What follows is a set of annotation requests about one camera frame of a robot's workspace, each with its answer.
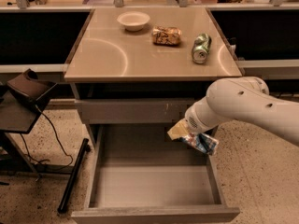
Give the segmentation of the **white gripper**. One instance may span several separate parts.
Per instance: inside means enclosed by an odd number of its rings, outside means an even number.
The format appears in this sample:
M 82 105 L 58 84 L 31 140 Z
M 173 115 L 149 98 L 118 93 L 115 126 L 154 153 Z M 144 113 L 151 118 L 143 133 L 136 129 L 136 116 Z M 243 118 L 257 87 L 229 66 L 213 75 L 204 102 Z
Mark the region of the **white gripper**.
M 206 97 L 204 97 L 190 106 L 185 112 L 185 119 L 177 122 L 167 134 L 171 140 L 176 140 L 186 136 L 190 131 L 204 133 L 225 121 L 226 118 L 214 112 L 208 105 Z

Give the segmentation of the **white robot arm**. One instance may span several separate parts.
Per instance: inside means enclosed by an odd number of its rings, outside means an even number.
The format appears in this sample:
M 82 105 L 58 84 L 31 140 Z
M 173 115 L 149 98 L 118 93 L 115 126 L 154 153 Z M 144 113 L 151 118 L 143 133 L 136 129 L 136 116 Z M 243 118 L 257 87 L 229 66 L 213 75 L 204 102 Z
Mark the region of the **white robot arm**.
M 168 135 L 194 145 L 196 136 L 218 125 L 240 120 L 299 145 L 299 104 L 269 94 L 258 77 L 222 78 L 213 82 L 206 96 L 190 106 Z

